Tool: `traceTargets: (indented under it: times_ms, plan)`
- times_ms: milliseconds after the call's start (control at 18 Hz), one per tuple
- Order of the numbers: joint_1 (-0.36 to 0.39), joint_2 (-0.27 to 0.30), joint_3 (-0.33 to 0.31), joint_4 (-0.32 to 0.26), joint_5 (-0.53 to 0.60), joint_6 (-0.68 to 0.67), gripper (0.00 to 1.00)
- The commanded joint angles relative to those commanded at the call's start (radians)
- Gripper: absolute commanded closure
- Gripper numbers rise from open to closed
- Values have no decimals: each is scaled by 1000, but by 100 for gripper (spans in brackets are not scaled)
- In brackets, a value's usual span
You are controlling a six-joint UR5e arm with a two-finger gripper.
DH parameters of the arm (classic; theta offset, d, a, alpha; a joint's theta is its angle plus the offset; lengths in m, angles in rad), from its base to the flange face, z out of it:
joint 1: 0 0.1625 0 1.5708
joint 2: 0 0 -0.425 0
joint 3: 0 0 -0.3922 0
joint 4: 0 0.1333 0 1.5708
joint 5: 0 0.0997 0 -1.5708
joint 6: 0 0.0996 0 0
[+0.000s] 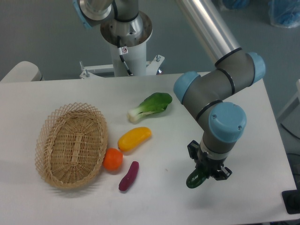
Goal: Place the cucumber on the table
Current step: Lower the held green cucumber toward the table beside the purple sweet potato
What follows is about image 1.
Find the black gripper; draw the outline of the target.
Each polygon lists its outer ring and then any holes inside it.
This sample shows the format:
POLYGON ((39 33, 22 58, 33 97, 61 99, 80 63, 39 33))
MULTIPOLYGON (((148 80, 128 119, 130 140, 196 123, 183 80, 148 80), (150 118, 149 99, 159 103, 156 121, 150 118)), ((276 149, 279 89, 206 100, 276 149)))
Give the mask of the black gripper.
POLYGON ((208 177, 213 177, 215 180, 226 180, 228 179, 232 171, 228 167, 224 166, 224 159, 215 160, 209 158, 208 153, 199 150, 199 143, 192 140, 188 146, 188 153, 191 159, 196 162, 196 168, 207 168, 208 177))

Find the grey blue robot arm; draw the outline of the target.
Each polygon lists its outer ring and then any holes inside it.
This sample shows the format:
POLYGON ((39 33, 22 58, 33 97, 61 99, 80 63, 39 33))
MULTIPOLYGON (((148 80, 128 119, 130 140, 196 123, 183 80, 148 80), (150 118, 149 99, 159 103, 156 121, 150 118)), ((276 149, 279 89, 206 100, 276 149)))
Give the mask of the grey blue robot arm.
MULTIPOLYGON (((186 184, 195 188, 209 177, 226 180, 232 174, 224 161, 247 119, 241 107, 226 99, 261 80, 265 63, 257 53, 242 50, 210 0, 179 0, 177 4, 216 67, 205 76, 184 73, 173 87, 177 99, 204 131, 200 142, 192 141, 187 147, 196 166, 186 184)), ((111 46, 116 77, 149 72, 144 44, 152 34, 152 24, 139 10, 138 1, 75 0, 73 6, 85 28, 100 26, 111 46)))

